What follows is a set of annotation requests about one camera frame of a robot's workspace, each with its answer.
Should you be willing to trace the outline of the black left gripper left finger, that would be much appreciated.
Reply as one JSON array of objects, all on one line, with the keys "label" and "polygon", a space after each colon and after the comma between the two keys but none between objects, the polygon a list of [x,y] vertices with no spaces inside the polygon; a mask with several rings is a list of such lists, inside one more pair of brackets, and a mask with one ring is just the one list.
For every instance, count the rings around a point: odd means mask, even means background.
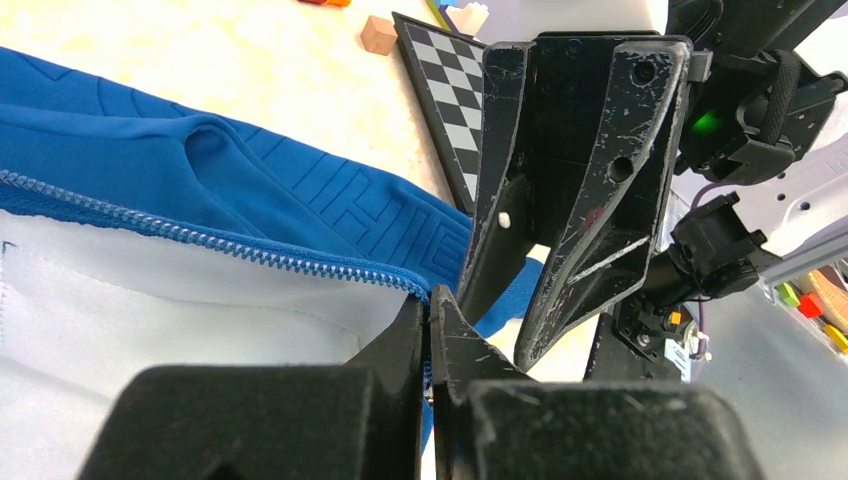
[{"label": "black left gripper left finger", "polygon": [[162,366],[120,395],[83,479],[416,479],[423,304],[335,366]]}]

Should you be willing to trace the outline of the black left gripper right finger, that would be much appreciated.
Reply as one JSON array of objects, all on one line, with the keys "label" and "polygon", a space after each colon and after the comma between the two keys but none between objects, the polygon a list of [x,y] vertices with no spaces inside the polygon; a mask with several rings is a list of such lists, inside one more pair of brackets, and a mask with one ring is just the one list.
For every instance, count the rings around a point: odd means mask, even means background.
[{"label": "black left gripper right finger", "polygon": [[738,415],[715,393],[655,381],[550,383],[513,365],[431,294],[440,479],[761,479]]}]

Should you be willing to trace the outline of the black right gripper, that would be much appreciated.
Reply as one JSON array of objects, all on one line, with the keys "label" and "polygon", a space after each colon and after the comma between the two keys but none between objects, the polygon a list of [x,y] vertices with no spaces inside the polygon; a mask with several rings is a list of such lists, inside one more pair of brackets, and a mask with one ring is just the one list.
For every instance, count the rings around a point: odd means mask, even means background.
[{"label": "black right gripper", "polygon": [[[533,246],[550,249],[515,344],[520,369],[643,285],[692,53],[685,38],[647,32],[545,32],[485,49],[476,204],[457,299],[479,322]],[[525,147],[524,173],[511,179]]]}]

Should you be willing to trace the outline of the blue zip jacket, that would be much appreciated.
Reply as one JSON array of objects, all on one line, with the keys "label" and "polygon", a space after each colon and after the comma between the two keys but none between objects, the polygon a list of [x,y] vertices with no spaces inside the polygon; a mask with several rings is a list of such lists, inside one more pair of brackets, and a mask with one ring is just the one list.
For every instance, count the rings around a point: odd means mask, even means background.
[{"label": "blue zip jacket", "polygon": [[2,477],[73,477],[147,368],[348,361],[470,234],[389,172],[3,49]]}]

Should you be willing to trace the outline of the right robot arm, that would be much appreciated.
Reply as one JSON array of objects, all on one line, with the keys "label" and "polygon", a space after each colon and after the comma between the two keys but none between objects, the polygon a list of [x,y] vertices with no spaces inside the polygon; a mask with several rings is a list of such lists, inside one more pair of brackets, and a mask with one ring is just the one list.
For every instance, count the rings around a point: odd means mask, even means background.
[{"label": "right robot arm", "polygon": [[797,46],[836,1],[674,1],[671,30],[544,27],[483,54],[482,147],[458,305],[478,322],[550,250],[515,344],[522,370],[599,320],[592,367],[655,376],[785,249],[738,187],[803,158],[847,93]]}]

